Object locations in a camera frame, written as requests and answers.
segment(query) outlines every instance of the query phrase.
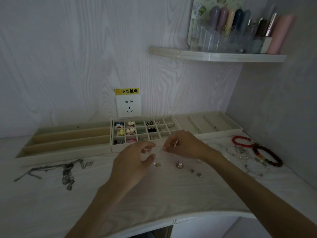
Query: corner shelf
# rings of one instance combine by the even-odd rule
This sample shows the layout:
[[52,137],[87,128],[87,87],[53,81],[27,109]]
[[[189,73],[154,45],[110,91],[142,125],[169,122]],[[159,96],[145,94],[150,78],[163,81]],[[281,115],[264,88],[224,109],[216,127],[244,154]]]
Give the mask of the corner shelf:
[[286,55],[205,53],[198,50],[149,47],[149,53],[162,57],[209,62],[284,62]]

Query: yellow warning label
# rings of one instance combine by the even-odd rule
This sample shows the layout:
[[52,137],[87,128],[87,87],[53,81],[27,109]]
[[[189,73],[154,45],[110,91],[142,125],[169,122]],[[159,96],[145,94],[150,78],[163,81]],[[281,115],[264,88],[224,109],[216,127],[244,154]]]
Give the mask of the yellow warning label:
[[115,95],[124,95],[124,94],[140,94],[139,88],[122,88],[122,89],[115,89]]

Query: wall socket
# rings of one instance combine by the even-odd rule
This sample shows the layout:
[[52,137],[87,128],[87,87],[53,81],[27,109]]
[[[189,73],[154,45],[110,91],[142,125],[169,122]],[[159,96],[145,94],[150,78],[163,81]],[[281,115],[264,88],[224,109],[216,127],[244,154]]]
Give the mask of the wall socket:
[[141,95],[116,95],[118,116],[120,118],[141,116]]

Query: left hand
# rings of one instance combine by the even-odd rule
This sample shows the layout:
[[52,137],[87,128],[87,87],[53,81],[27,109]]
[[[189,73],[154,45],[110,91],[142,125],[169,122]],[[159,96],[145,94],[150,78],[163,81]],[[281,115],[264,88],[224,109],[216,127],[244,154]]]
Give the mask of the left hand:
[[136,142],[129,145],[114,159],[108,184],[119,189],[124,194],[135,187],[145,176],[153,163],[155,154],[151,154],[145,161],[141,161],[144,149],[151,150],[155,144],[149,141]]

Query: desk surface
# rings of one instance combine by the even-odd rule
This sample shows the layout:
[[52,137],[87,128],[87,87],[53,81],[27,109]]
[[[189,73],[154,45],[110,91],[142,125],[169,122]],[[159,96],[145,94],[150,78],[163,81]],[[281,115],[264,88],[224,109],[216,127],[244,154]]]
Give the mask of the desk surface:
[[[63,237],[90,204],[98,187],[110,175],[117,154],[85,158],[93,166],[72,169],[75,184],[72,191],[62,185],[62,169],[37,172],[42,179],[25,176],[13,180],[30,167],[19,168],[15,155],[29,137],[0,139],[0,230],[2,237]],[[245,160],[234,157],[226,148],[230,138],[205,141],[221,151],[236,166],[246,171]],[[207,164],[168,155],[154,148],[156,162],[161,167],[150,167],[145,178],[122,200],[109,215],[100,237],[120,234],[145,224],[168,219],[220,212],[235,216],[252,217],[252,213],[222,178]],[[175,167],[181,161],[184,169]],[[272,192],[317,223],[317,191],[287,167],[268,168],[256,165],[263,177],[254,178]],[[202,173],[198,177],[190,169]]]

